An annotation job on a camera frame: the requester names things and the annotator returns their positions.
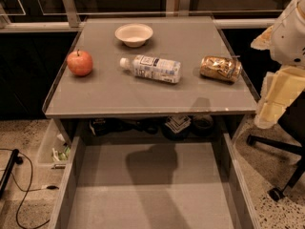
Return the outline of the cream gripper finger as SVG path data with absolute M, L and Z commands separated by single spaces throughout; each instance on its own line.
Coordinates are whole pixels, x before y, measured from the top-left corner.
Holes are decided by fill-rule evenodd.
M 267 72 L 255 112 L 255 126 L 260 129 L 273 127 L 304 90 L 303 67 L 283 65 L 275 73 Z
M 271 45 L 271 34 L 273 26 L 267 28 L 263 33 L 261 33 L 256 39 L 251 43 L 251 47 L 256 50 L 268 50 Z

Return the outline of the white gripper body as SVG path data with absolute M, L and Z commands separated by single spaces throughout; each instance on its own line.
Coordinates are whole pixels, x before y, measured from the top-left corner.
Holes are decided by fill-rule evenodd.
M 292 0 L 274 21 L 270 54 L 283 65 L 305 65 L 305 0 Z

